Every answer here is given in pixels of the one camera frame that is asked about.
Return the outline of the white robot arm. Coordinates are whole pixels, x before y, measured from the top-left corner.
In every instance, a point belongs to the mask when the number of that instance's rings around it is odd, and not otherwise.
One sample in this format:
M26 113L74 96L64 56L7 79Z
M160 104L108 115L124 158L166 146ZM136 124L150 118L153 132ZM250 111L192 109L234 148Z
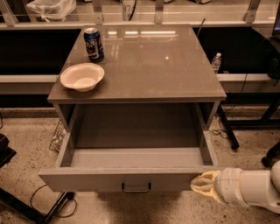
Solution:
M280 161L270 170L225 168L194 178L191 189L210 200L232 207L263 207L280 214Z

